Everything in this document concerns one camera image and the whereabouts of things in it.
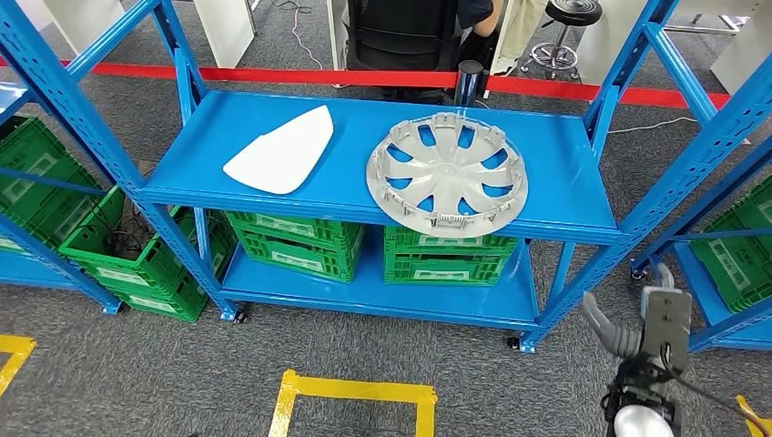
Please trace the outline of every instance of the chair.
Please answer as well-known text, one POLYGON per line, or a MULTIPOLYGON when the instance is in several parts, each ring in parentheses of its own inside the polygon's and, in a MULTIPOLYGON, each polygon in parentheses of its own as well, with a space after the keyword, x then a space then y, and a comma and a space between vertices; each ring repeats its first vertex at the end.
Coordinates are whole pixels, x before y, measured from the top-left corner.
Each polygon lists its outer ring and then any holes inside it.
POLYGON ((528 61, 520 66, 520 70, 528 71, 529 65, 535 62, 549 70, 547 77, 550 79, 555 79, 557 72, 564 70, 570 70, 571 78, 578 79, 579 73, 576 70, 578 58, 571 47, 563 45, 565 36, 572 25, 584 27, 597 23, 601 19, 603 8, 596 0, 550 0, 545 12, 552 20, 542 27, 558 22, 563 25, 560 35, 554 43, 541 43, 534 46, 528 61))
POLYGON ((348 69, 456 69, 456 0, 349 0, 348 30, 348 69))

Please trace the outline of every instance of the stool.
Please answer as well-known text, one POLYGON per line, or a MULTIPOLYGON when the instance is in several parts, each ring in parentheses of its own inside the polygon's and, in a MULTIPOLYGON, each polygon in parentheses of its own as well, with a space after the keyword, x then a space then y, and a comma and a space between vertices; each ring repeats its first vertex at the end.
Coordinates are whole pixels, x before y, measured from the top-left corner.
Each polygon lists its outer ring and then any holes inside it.
POLYGON ((542 27, 558 22, 563 25, 563 29, 554 43, 541 43, 534 46, 531 49, 531 56, 520 66, 520 70, 528 71, 528 65, 535 62, 549 70, 546 74, 549 79, 555 79, 557 72, 564 70, 571 70, 571 78, 578 79, 576 52, 564 46, 563 41, 568 34, 569 26, 584 27, 597 23, 601 19, 603 8, 597 0, 550 0, 545 12, 552 20, 542 27))

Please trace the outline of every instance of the shoe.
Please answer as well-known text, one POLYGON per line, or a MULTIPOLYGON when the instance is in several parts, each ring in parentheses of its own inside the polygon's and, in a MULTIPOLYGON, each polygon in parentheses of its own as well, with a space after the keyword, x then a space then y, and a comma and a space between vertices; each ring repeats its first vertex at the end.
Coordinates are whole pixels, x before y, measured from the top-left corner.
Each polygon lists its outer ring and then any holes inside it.
POLYGON ((499 56, 493 63, 491 74, 494 76, 509 76, 517 68, 517 59, 511 59, 506 56, 499 56))

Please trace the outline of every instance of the crate label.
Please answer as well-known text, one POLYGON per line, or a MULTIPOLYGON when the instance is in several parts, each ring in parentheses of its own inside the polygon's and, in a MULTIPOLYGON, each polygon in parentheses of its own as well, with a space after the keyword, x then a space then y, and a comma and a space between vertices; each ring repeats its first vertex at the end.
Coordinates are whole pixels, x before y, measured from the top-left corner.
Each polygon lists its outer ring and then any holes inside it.
POLYGON ((713 239, 707 244, 710 246, 710 249, 713 250, 713 254, 716 255, 716 258, 721 261, 721 266, 724 267, 726 274, 735 284, 737 291, 747 288, 750 285, 750 280, 747 278, 746 274, 743 273, 743 270, 737 266, 735 259, 729 254, 729 251, 726 250, 724 241, 722 239, 713 239))
POLYGON ((772 200, 757 205, 757 208, 761 211, 761 215, 764 216, 769 223, 772 223, 772 200))
POLYGON ((218 253, 215 255, 215 258, 212 259, 212 271, 217 273, 219 270, 219 266, 222 265, 222 260, 225 259, 225 256, 221 253, 218 253))
POLYGON ((21 249, 22 247, 10 239, 4 239, 3 237, 0 237, 0 248, 21 249))
POLYGON ((310 259, 293 257, 291 255, 287 255, 286 253, 270 252, 270 258, 277 262, 290 264, 292 266, 302 267, 304 269, 321 271, 321 272, 324 271, 324 266, 322 266, 321 263, 318 261, 312 261, 310 259))
POLYGON ((482 246, 483 237, 474 239, 444 239, 442 237, 432 237, 423 235, 418 239, 419 246, 482 246))
POLYGON ((89 198, 83 198, 70 215, 65 218, 64 222, 56 228, 54 235, 64 241, 89 212, 91 212, 91 201, 89 198))
POLYGON ((443 280, 467 280, 468 271, 433 271, 433 270, 415 270, 412 274, 413 279, 443 279, 443 280))
POLYGON ((143 307, 154 308, 156 310, 173 312, 177 314, 177 310, 175 310, 174 307, 172 307, 171 305, 165 302, 159 302, 157 300, 140 298, 139 296, 132 296, 132 295, 129 295, 128 299, 131 300, 132 303, 136 303, 137 305, 142 305, 143 307))
MULTIPOLYGON (((51 167, 58 161, 51 155, 44 153, 32 167, 28 168, 26 174, 33 176, 43 176, 51 167)), ((3 194, 11 201, 11 205, 15 204, 29 189, 35 184, 34 181, 29 179, 17 179, 3 190, 3 194)))
POLYGON ((124 273, 123 271, 105 269, 103 267, 97 267, 96 271, 99 272, 99 276, 102 276, 104 278, 121 280, 124 282, 130 282, 132 284, 144 285, 145 287, 150 287, 150 284, 148 284, 146 280, 142 279, 142 277, 138 275, 132 275, 131 273, 124 273))
POLYGON ((305 235, 306 237, 316 237, 316 232, 314 232, 313 226, 311 225, 294 223, 291 221, 282 220, 281 218, 273 218, 273 217, 263 216, 260 214, 255 214, 255 218, 256 218, 255 222, 258 225, 265 226, 266 228, 286 230, 287 232, 292 232, 293 234, 305 235))

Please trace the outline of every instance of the black office chair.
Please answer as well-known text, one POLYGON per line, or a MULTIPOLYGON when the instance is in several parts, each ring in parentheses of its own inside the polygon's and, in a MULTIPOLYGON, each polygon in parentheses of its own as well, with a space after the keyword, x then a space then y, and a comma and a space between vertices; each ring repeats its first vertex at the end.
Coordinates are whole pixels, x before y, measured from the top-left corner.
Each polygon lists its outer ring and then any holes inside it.
MULTIPOLYGON (((455 71, 461 29, 456 0, 349 0, 350 70, 455 71)), ((437 90, 390 89, 399 100, 435 100, 437 90)))

